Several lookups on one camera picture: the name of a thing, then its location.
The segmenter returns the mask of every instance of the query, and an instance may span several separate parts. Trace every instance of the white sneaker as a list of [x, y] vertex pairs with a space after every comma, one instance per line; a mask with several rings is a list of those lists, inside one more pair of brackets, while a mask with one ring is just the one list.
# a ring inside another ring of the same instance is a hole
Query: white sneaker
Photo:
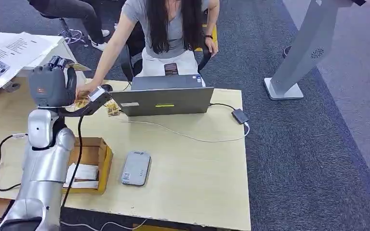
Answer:
[[92, 41], [92, 46], [94, 48], [97, 48], [97, 49], [101, 50], [101, 51], [104, 51], [104, 49], [107, 46], [107, 43], [105, 42], [105, 43], [102, 43], [102, 44], [98, 44], [98, 43], [95, 43], [95, 42]]
[[110, 35], [110, 31], [109, 30], [101, 30], [101, 32], [103, 33], [103, 37], [107, 37]]

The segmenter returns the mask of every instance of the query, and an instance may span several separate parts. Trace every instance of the desk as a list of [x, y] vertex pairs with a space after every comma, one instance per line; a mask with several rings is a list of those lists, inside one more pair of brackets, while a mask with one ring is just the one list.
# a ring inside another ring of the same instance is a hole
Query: desk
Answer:
[[[25, 78], [16, 81], [24, 83]], [[115, 90], [126, 82], [108, 81]], [[216, 89], [213, 103], [242, 107], [239, 90]], [[27, 116], [35, 108], [27, 83], [14, 93], [0, 95], [0, 141], [11, 133], [26, 132]], [[125, 115], [119, 118], [127, 120]], [[172, 130], [206, 140], [243, 136], [227, 107], [213, 106], [203, 115], [162, 115], [131, 118], [162, 124]], [[77, 134], [78, 118], [67, 118]], [[121, 122], [108, 117], [102, 107], [84, 118], [83, 137], [102, 137], [114, 153], [106, 192], [101, 195], [71, 194], [67, 207], [112, 214], [167, 220], [195, 225], [251, 230], [244, 139], [202, 143], [159, 127]], [[8, 140], [3, 147], [0, 187], [19, 183], [26, 140]], [[152, 162], [144, 187], [119, 181], [126, 153], [147, 150]], [[14, 199], [18, 189], [0, 192]]]
[[[13, 39], [17, 34], [13, 33], [1, 33], [0, 32], [0, 44]], [[25, 66], [16, 76], [18, 77], [27, 77], [29, 76], [29, 73], [33, 68], [39, 65], [46, 64], [53, 55], [59, 55], [63, 58], [68, 58], [73, 61], [76, 61], [76, 58], [74, 57], [73, 53], [71, 52], [68, 44], [64, 40], [62, 36], [47, 36], [47, 35], [39, 35], [39, 37], [48, 40], [52, 44], [56, 45], [55, 48], [45, 52], [42, 54], [39, 58], [35, 59], [31, 63], [29, 63], [27, 66]], [[86, 79], [84, 74], [82, 72], [77, 72], [78, 80], [82, 81]]]

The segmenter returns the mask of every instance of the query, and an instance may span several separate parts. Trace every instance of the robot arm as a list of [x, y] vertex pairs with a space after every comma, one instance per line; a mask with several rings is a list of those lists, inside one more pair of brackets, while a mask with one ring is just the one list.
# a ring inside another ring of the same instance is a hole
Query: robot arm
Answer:
[[69, 112], [63, 106], [75, 100], [76, 73], [64, 69], [71, 60], [54, 56], [29, 77], [30, 94], [38, 108], [28, 117], [28, 145], [19, 194], [3, 218], [0, 231], [58, 231], [62, 188], [75, 143], [65, 117], [90, 116], [111, 96], [102, 88], [89, 95], [84, 108]]

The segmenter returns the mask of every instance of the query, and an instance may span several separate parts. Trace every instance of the gray laptop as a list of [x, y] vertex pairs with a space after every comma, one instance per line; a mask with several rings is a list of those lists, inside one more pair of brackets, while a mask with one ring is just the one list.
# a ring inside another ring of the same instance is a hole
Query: gray laptop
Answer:
[[111, 92], [127, 116], [205, 113], [213, 88], [175, 88]]
[[131, 90], [202, 88], [200, 75], [134, 77]]

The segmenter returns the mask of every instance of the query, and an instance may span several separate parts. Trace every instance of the woman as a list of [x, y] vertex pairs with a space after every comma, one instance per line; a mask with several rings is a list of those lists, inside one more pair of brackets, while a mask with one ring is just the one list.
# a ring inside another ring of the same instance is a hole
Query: woman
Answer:
[[[208, 27], [202, 34], [202, 12], [209, 9]], [[205, 38], [212, 56], [218, 47], [212, 31], [219, 16], [219, 0], [127, 0], [117, 29], [100, 58], [92, 82], [77, 89], [77, 95], [93, 91], [116, 61], [135, 24], [145, 34], [143, 70], [138, 76], [164, 76], [165, 64], [175, 63], [180, 75], [197, 74], [193, 50]]]

